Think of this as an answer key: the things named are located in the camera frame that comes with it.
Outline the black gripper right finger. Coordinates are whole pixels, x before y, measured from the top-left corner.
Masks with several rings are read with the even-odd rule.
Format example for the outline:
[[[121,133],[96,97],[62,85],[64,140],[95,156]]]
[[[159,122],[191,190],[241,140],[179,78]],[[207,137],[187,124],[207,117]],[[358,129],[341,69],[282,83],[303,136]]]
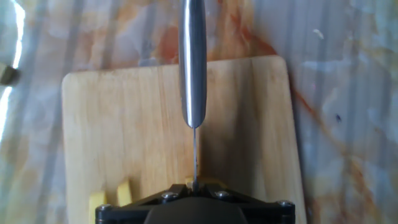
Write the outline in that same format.
[[[264,202],[220,184],[195,183],[195,196],[209,199],[204,206],[215,223],[295,224],[295,204],[289,200]]]

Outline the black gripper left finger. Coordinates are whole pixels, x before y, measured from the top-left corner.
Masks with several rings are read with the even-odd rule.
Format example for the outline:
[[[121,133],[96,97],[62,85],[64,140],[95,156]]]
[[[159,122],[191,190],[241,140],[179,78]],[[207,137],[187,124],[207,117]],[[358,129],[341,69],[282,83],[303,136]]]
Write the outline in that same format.
[[[169,202],[194,196],[195,192],[185,184],[173,184],[170,188],[140,199],[132,200],[130,182],[118,186],[118,205],[108,203],[105,192],[95,193],[95,224],[144,223],[149,212]]]

